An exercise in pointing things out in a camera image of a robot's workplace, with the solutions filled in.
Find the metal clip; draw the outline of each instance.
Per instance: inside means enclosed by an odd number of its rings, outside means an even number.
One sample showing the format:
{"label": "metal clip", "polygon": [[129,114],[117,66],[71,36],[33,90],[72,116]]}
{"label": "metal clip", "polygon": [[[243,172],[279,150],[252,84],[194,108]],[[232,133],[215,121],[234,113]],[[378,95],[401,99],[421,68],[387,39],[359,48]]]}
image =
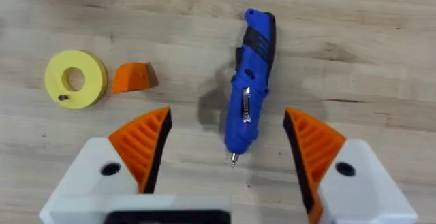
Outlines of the metal clip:
{"label": "metal clip", "polygon": [[250,87],[243,88],[243,107],[242,107],[242,116],[244,123],[251,123],[251,115],[250,115]]}

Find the orange 3d printed part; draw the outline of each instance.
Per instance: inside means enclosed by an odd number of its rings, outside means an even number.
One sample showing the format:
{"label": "orange 3d printed part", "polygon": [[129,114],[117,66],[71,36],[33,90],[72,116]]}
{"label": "orange 3d printed part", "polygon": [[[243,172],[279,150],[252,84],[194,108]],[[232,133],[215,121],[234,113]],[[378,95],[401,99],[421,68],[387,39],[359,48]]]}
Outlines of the orange 3d printed part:
{"label": "orange 3d printed part", "polygon": [[322,121],[293,108],[286,108],[283,127],[292,147],[309,223],[318,223],[322,213],[318,186],[346,138]]}
{"label": "orange 3d printed part", "polygon": [[139,193],[153,193],[165,141],[172,127],[169,107],[129,122],[109,136],[138,183]]}
{"label": "orange 3d printed part", "polygon": [[146,63],[122,64],[115,73],[112,93],[137,91],[155,86],[150,72],[151,66]]}

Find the hole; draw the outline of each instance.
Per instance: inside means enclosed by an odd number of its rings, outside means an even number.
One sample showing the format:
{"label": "hole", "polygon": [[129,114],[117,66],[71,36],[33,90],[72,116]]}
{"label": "hole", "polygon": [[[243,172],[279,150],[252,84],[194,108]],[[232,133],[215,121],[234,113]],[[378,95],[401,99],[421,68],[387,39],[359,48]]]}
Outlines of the hole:
{"label": "hole", "polygon": [[344,176],[355,176],[356,175],[356,170],[349,163],[345,163],[345,162],[337,163],[336,170]]}
{"label": "hole", "polygon": [[118,171],[120,171],[121,165],[119,163],[107,163],[105,166],[102,167],[100,170],[100,173],[102,173],[103,176],[111,176],[113,174],[116,174]]}
{"label": "hole", "polygon": [[246,69],[244,70],[245,74],[247,74],[248,76],[250,76],[250,78],[253,80],[254,79],[254,73],[250,70],[250,69]]}
{"label": "hole", "polygon": [[84,75],[82,70],[72,67],[63,73],[63,85],[70,91],[79,91],[84,84]]}

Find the orange object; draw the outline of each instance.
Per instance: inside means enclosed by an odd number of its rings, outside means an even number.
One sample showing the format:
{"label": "orange object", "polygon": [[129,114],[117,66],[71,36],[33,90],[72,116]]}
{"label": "orange object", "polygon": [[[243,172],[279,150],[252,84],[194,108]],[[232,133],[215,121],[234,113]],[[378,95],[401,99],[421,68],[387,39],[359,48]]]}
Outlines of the orange object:
{"label": "orange object", "polygon": [[140,116],[109,136],[138,182],[139,193],[155,190],[162,151],[171,127],[171,110],[166,107]]}
{"label": "orange object", "polygon": [[150,71],[152,71],[152,68],[146,63],[122,64],[115,73],[112,93],[152,88],[153,82],[150,79]]}
{"label": "orange object", "polygon": [[322,213],[318,186],[346,138],[322,121],[293,108],[286,108],[283,127],[292,147],[309,223],[318,223]]}

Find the yellow foam ring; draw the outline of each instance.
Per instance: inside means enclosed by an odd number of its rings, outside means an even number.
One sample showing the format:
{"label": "yellow foam ring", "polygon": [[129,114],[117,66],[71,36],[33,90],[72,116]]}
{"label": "yellow foam ring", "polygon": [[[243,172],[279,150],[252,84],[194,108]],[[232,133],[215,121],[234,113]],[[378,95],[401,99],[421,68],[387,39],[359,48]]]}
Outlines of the yellow foam ring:
{"label": "yellow foam ring", "polygon": [[[68,82],[73,68],[82,71],[84,76],[84,84],[79,91],[75,91]],[[79,50],[66,50],[48,62],[44,82],[53,101],[65,108],[80,109],[94,104],[103,96],[108,86],[108,75],[97,57]],[[59,99],[60,95],[66,96],[66,99]]]}

